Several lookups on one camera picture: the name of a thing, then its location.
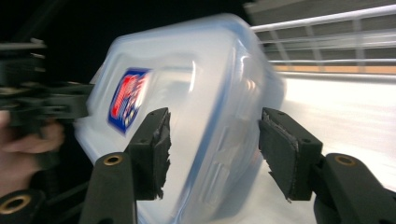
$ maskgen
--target blue label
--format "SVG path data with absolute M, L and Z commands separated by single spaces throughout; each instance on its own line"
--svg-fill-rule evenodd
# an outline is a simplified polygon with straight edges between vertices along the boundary
M 141 102 L 137 102 L 149 69 L 128 68 L 111 100 L 108 122 L 123 133 L 134 122 Z

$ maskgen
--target label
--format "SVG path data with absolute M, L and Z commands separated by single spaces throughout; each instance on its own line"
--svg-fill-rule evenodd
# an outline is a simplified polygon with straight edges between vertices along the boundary
M 111 100 L 108 122 L 122 133 L 126 133 L 139 111 L 148 71 L 144 68 L 128 68 Z

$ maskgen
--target human hand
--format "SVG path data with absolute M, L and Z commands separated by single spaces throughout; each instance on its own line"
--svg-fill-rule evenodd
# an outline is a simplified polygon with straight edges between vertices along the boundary
M 44 138 L 29 134 L 16 139 L 18 130 L 9 128 L 9 113 L 0 111 L 0 197 L 27 189 L 32 176 L 40 170 L 35 154 L 57 150 L 64 141 L 64 128 L 54 119 L 42 128 Z

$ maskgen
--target translucent plastic box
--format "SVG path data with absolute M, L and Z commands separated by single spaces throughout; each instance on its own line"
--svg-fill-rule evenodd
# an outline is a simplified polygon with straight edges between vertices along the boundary
M 162 200 L 138 202 L 139 223 L 203 223 L 257 150 L 262 107 L 283 84 L 247 24 L 232 15 L 119 37 L 98 73 L 77 138 L 92 162 L 123 151 L 148 112 L 171 112 Z

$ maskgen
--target plastic container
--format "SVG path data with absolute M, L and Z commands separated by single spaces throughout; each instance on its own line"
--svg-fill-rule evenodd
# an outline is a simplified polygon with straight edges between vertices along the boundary
M 280 108 L 284 95 L 257 37 L 232 15 L 119 37 L 98 75 L 91 115 L 76 125 L 92 162 L 123 151 L 148 112 L 171 112 L 164 196 L 138 202 L 139 223 L 209 221 L 253 160 L 262 107 Z

